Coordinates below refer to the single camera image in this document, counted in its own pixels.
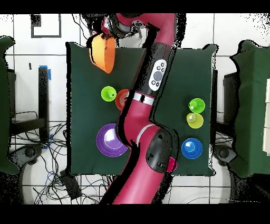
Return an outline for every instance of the red robot arm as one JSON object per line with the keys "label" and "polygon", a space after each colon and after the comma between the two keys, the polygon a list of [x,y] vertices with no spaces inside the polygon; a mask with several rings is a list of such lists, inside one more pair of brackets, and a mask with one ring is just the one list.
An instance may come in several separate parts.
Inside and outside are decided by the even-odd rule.
{"label": "red robot arm", "polygon": [[108,29],[103,30],[114,33],[128,32],[132,24],[146,25],[154,27],[157,36],[144,51],[116,127],[118,137],[131,149],[129,160],[101,203],[151,203],[168,166],[171,136],[149,118],[168,67],[177,17],[174,13],[144,13],[136,17],[118,13],[107,24]]}

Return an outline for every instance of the purple bowl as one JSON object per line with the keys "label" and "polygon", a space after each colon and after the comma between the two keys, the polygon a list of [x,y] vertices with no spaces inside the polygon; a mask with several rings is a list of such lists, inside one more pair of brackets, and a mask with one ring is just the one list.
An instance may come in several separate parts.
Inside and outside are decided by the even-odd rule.
{"label": "purple bowl", "polygon": [[128,149],[116,136],[116,124],[107,124],[103,126],[96,138],[99,151],[108,157],[118,157]]}

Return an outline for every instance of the light green cup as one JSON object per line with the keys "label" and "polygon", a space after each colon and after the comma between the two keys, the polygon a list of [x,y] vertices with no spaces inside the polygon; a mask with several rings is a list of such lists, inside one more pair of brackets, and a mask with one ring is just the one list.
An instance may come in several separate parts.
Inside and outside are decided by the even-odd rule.
{"label": "light green cup", "polygon": [[191,128],[197,129],[203,125],[204,118],[202,117],[201,114],[190,113],[187,115],[187,122]]}
{"label": "light green cup", "polygon": [[205,102],[200,98],[195,98],[189,102],[188,107],[193,113],[200,114],[205,109]]}
{"label": "light green cup", "polygon": [[111,86],[106,86],[101,90],[101,97],[106,102],[111,102],[116,98],[116,90]]}

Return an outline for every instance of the plastic cup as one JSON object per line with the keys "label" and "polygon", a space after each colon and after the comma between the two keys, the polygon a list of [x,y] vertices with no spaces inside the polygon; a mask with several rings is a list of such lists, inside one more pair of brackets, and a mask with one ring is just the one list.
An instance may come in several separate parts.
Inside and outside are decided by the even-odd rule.
{"label": "plastic cup", "polygon": [[100,34],[92,40],[92,51],[89,49],[89,56],[95,66],[109,74],[113,69],[115,60],[115,39],[106,39],[102,36],[103,34]]}
{"label": "plastic cup", "polygon": [[101,90],[101,97],[106,102],[111,102],[116,98],[116,90],[111,86],[106,86]]}
{"label": "plastic cup", "polygon": [[187,115],[187,122],[191,128],[200,128],[204,123],[204,118],[201,114],[190,113]]}
{"label": "plastic cup", "polygon": [[176,162],[176,165],[175,165],[175,162],[176,162],[175,159],[170,157],[169,164],[168,164],[168,167],[167,167],[167,172],[172,172],[172,171],[176,170],[177,162]]}
{"label": "plastic cup", "polygon": [[188,105],[189,109],[196,114],[200,114],[205,109],[205,102],[200,98],[195,98]]}
{"label": "plastic cup", "polygon": [[115,98],[115,104],[119,110],[123,110],[128,95],[129,95],[128,89],[122,89],[117,93]]}
{"label": "plastic cup", "polygon": [[196,138],[188,138],[181,147],[182,154],[190,160],[198,158],[203,152],[203,145]]}
{"label": "plastic cup", "polygon": [[103,126],[96,137],[99,151],[108,157],[118,157],[127,151],[127,147],[117,138],[115,133],[116,124]]}

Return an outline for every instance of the pink cup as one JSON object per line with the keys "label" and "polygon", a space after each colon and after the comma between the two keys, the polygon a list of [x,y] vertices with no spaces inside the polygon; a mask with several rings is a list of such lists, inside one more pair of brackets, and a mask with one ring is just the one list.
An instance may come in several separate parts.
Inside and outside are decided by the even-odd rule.
{"label": "pink cup", "polygon": [[175,165],[175,159],[172,158],[172,157],[170,157],[169,165],[168,165],[168,168],[167,168],[167,172],[172,172],[172,169],[173,169],[173,166],[174,165]]}

